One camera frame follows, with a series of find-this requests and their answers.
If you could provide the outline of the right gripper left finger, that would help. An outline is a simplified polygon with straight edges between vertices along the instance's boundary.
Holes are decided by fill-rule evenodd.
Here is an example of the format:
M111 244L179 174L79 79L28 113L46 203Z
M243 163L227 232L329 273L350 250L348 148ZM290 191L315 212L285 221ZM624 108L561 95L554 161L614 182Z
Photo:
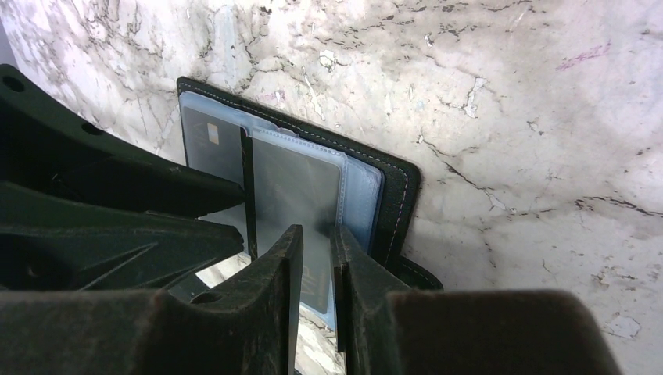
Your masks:
M1 294L4 374L290 374L303 229L183 302L163 289Z

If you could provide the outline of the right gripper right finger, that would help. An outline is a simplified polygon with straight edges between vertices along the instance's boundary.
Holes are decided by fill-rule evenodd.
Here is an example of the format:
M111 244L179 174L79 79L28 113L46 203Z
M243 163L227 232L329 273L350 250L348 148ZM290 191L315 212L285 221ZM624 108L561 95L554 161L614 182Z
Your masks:
M617 374L591 312L561 290L426 291L330 238L337 340L349 374Z

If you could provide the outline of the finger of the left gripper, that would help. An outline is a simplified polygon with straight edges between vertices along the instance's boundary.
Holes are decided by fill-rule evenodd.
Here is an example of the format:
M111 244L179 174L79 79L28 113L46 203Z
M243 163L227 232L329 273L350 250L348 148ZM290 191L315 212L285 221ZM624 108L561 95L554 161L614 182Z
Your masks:
M237 229L1 184L1 288L171 288L243 249Z
M97 128L1 66L1 180L75 202L198 218L245 201L239 184Z

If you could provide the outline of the black leather card holder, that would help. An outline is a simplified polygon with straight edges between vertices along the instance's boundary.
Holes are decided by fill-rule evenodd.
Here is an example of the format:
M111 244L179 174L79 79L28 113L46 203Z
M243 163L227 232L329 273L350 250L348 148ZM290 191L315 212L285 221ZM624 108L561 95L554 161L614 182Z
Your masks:
M443 284L436 276L401 255L421 187L421 171L415 164L299 117L234 95L230 91L191 78L179 77L177 92L181 94L185 91L245 111L278 127L292 130L307 141L344 152L349 157L379 169L384 177L384 185L377 214L376 233L368 254L413 288L443 289Z

